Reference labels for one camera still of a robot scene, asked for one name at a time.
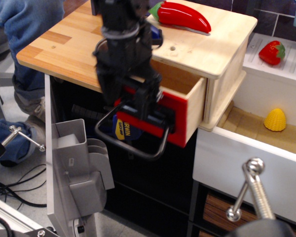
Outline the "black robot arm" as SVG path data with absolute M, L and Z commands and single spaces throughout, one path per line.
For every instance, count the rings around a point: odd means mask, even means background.
M 148 118 L 156 106 L 161 75 L 152 58 L 147 0 L 96 0 L 103 40 L 96 45 L 96 73 L 107 103 L 121 99 L 133 116 Z

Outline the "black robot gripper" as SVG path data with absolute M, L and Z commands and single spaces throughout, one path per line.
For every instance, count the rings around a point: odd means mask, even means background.
M 150 64 L 152 37 L 150 27 L 129 30 L 101 28 L 103 39 L 93 52 L 97 59 L 96 74 L 103 97 L 112 105 L 125 88 L 134 93 L 134 116 L 147 120 L 160 99 L 161 75 Z

